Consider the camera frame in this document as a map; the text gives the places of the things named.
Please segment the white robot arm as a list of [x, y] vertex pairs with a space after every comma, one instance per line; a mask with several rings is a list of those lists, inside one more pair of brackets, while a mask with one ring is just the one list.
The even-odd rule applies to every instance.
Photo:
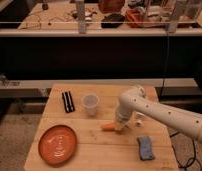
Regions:
[[139, 112], [169, 126], [202, 144], [202, 115], [180, 108], [153, 102], [146, 98], [142, 86], [125, 90], [118, 98], [115, 129], [121, 131], [133, 112]]

